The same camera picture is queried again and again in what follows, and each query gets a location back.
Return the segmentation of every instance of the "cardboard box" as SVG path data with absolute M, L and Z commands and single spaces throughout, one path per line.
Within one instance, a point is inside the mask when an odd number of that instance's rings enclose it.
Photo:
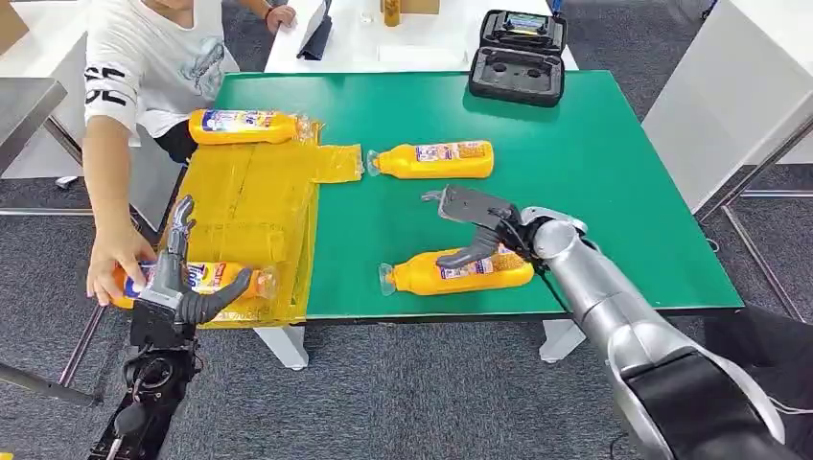
M 0 55 L 5 53 L 11 46 L 28 32 L 17 11 L 12 8 L 9 0 L 0 0 Z
M 381 11 L 383 13 L 383 0 L 381 0 Z M 401 12 L 438 14 L 440 12 L 440 0 L 401 0 Z

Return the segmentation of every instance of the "brown bottle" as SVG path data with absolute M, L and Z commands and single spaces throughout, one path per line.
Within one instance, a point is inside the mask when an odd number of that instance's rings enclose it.
M 401 23 L 401 0 L 383 0 L 383 23 L 387 27 Z

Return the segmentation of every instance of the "robotic arm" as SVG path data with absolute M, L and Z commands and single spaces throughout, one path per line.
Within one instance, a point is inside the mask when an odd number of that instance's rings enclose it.
M 127 393 L 88 460 L 159 458 L 186 385 L 200 372 L 197 325 L 212 320 L 248 288 L 251 270 L 245 268 L 234 283 L 214 294 L 192 291 L 186 253 L 195 225 L 188 220 L 193 207 L 188 195 L 178 201 L 167 247 L 158 254 L 155 273 L 133 304 L 129 340 L 138 355 L 125 362 Z
M 545 208 L 447 186 L 444 219 L 476 226 L 473 243 L 437 264 L 458 268 L 504 244 L 550 272 L 573 321 L 597 348 L 616 409 L 647 460 L 801 460 L 762 389 L 740 367 L 665 321 L 618 267 L 585 239 L 587 225 Z

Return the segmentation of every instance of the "white table leg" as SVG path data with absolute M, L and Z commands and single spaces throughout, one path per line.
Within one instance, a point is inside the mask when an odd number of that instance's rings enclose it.
M 545 343 L 539 347 L 539 357 L 544 362 L 554 363 L 564 359 L 584 341 L 585 336 L 571 319 L 552 319 L 543 321 L 545 325 Z
M 285 367 L 294 371 L 301 371 L 308 367 L 308 352 L 302 345 L 305 338 L 304 326 L 254 328 L 254 331 Z

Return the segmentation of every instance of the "white t-shirt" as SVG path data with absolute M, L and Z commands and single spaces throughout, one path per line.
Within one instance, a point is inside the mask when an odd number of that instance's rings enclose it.
M 135 135 L 152 137 L 208 107 L 226 72 L 239 72 L 223 43 L 220 0 L 197 0 L 194 25 L 185 29 L 141 0 L 93 0 L 84 71 L 87 122 L 118 120 Z

